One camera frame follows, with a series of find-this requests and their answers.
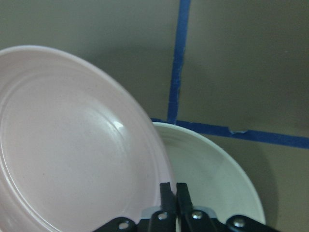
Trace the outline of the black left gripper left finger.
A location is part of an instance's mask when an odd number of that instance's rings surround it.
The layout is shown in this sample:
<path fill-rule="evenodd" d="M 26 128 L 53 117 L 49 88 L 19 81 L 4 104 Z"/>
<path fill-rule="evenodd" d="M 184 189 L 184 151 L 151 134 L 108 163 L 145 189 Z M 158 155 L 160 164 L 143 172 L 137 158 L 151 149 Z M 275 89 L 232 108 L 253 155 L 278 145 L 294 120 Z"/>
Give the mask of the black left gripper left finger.
<path fill-rule="evenodd" d="M 143 232 L 175 232 L 176 200 L 170 183 L 160 184 L 160 206 L 152 206 L 142 211 Z"/>

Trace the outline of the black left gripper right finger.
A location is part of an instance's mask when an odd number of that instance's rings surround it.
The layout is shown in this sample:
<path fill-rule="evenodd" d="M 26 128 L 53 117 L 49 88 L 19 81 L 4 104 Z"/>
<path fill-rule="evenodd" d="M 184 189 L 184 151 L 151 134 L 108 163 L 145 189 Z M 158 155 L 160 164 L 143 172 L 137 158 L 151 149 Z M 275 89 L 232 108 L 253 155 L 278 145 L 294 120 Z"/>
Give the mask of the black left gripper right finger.
<path fill-rule="evenodd" d="M 177 183 L 177 209 L 180 232 L 216 232 L 213 219 L 217 215 L 213 209 L 193 206 L 186 183 Z"/>

